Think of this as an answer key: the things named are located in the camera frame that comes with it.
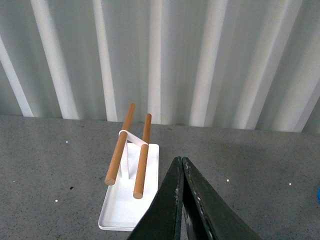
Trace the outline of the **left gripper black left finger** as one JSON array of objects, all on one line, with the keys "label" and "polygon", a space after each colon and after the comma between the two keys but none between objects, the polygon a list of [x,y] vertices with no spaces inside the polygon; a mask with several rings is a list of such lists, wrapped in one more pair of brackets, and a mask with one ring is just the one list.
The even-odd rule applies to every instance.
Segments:
[{"label": "left gripper black left finger", "polygon": [[182,158],[175,157],[150,207],[129,235],[129,240],[179,240],[184,191]]}]

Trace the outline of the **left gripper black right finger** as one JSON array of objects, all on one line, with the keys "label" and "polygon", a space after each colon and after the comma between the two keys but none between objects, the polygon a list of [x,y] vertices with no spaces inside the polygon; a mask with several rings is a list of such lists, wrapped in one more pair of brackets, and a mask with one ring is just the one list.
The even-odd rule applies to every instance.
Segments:
[{"label": "left gripper black right finger", "polygon": [[183,212],[189,240],[259,240],[221,198],[187,157],[184,171]]}]

